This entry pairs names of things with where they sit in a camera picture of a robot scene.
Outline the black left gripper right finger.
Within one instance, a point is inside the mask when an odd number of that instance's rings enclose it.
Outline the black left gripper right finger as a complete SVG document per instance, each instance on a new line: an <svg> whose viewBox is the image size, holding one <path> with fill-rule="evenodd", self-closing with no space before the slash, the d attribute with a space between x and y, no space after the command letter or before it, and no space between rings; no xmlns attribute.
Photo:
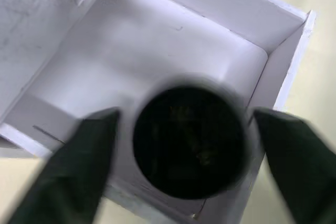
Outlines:
<svg viewBox="0 0 336 224"><path fill-rule="evenodd" d="M335 223L335 153L301 118L271 109L256 109L254 117L295 223Z"/></svg>

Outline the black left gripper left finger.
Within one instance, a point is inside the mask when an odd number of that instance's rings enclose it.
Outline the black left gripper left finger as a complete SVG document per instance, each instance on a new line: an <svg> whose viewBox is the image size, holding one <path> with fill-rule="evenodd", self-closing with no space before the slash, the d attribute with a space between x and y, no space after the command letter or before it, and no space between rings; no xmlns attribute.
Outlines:
<svg viewBox="0 0 336 224"><path fill-rule="evenodd" d="M93 223L110 173L119 108L81 120L46 162L7 223Z"/></svg>

